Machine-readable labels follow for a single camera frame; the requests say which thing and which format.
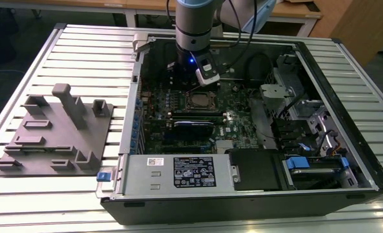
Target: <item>white sticker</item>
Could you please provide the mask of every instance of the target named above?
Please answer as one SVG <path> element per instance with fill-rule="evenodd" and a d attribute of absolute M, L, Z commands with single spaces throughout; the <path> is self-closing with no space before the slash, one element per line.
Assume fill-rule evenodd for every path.
<path fill-rule="evenodd" d="M 165 158 L 149 158 L 149 166 L 165 166 Z"/>
<path fill-rule="evenodd" d="M 122 4 L 111 4 L 111 3 L 106 3 L 105 5 L 106 5 L 106 6 L 117 6 L 117 7 L 123 7 L 123 5 L 122 5 Z"/>

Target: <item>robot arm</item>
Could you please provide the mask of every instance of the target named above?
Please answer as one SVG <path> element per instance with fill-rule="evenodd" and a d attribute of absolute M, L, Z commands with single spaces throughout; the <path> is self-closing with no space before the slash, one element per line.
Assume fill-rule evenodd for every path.
<path fill-rule="evenodd" d="M 253 0 L 231 0 L 237 9 L 243 32 L 251 32 L 254 24 Z M 257 0 L 255 33 L 263 27 L 271 15 L 277 0 Z M 197 66 L 197 76 L 202 86 L 221 80 L 219 71 L 210 53 L 210 37 L 214 18 L 239 27 L 238 19 L 229 0 L 178 0 L 177 4 L 177 44 L 179 64 Z"/>

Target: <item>floor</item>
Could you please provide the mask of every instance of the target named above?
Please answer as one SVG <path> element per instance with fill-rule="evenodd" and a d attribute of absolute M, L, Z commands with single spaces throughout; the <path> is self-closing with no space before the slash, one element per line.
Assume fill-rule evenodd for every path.
<path fill-rule="evenodd" d="M 15 19 L 19 25 L 19 32 L 11 36 L 11 43 L 16 50 L 16 58 L 0 64 L 0 70 L 19 70 L 26 72 L 38 52 L 46 42 L 56 23 L 87 24 L 99 26 L 115 26 L 113 14 L 106 13 L 82 13 L 82 12 L 58 12 L 42 11 L 42 18 L 35 19 L 30 10 L 16 10 Z M 149 28 L 170 28 L 166 17 L 147 20 L 145 16 L 139 17 L 139 25 Z M 125 24 L 125 17 L 117 17 L 118 24 Z M 374 82 L 383 91 L 383 56 L 378 55 L 366 67 L 366 71 L 374 79 Z M 23 75 L 19 72 L 0 72 L 0 111 L 10 99 L 10 96 L 22 80 Z"/>

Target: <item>power supply label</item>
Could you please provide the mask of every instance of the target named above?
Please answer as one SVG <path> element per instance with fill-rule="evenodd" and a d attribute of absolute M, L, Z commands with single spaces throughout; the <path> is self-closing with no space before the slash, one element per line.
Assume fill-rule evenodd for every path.
<path fill-rule="evenodd" d="M 174 186 L 177 188 L 215 187 L 213 157 L 174 158 Z"/>

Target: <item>slotted metal table surface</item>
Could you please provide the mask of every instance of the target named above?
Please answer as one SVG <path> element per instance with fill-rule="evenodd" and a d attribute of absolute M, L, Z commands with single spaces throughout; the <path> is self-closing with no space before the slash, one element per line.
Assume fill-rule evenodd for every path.
<path fill-rule="evenodd" d="M 174 35 L 171 30 L 67 25 L 55 29 L 0 114 L 3 145 L 15 134 L 30 94 L 51 96 L 55 83 L 72 85 L 83 101 L 106 99 L 117 106 L 102 166 L 115 166 L 133 75 L 133 39 L 138 32 Z M 342 44 L 330 39 L 259 35 L 302 40 L 383 165 L 383 94 Z M 345 208 L 325 217 L 267 219 L 182 225 L 121 226 L 95 195 L 95 177 L 0 178 L 0 232 L 249 232 L 383 233 L 383 200 Z M 102 187 L 111 191 L 111 186 Z"/>

